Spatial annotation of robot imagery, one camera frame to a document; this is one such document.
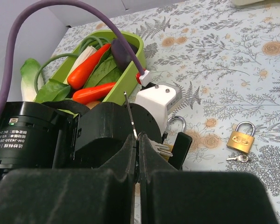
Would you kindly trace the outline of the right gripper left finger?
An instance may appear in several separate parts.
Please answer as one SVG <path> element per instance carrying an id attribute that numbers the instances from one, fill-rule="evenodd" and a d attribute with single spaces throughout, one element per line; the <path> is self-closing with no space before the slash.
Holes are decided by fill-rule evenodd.
<path id="1" fill-rule="evenodd" d="M 132 224 L 136 140 L 95 169 L 16 169 L 0 182 L 0 224 Z"/>

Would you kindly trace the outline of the silver keys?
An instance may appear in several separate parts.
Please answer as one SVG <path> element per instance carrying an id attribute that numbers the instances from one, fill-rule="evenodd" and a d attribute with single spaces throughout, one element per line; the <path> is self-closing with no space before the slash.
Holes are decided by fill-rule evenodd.
<path id="1" fill-rule="evenodd" d="M 129 117 L 130 117 L 130 121 L 131 121 L 131 125 L 132 125 L 132 129 L 133 129 L 133 134 L 136 140 L 138 140 L 138 135 L 135 129 L 135 124 L 134 124 L 134 120 L 133 120 L 133 116 L 132 116 L 132 112 L 131 112 L 131 107 L 129 105 L 128 102 L 128 97 L 127 97 L 127 93 L 124 91 L 124 97 L 125 97 L 125 102 L 126 102 L 126 106 L 127 106 L 127 110 L 129 113 Z M 173 154 L 170 152 L 169 147 L 161 144 L 161 143 L 157 143 L 156 141 L 153 141 L 151 139 L 149 139 L 153 149 L 160 154 L 161 156 L 166 156 L 168 158 L 172 157 Z"/>

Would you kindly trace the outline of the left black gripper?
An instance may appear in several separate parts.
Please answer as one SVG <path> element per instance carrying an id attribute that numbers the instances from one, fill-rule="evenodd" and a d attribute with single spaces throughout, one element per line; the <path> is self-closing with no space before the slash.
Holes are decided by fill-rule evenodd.
<path id="1" fill-rule="evenodd" d="M 131 112 L 137 133 L 145 132 L 149 139 L 164 141 L 153 116 L 142 106 L 131 103 Z M 101 103 L 79 118 L 75 130 L 75 152 L 71 167 L 98 168 L 114 156 L 133 129 L 126 105 Z M 179 132 L 172 148 L 169 164 L 177 170 L 182 165 L 192 144 L 192 138 Z"/>

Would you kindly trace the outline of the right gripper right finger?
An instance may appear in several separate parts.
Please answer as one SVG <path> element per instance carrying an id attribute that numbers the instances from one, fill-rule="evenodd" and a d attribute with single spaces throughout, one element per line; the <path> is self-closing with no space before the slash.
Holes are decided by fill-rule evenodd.
<path id="1" fill-rule="evenodd" d="M 144 224 L 275 224 L 266 190 L 245 172 L 180 171 L 139 135 L 141 221 Z"/>

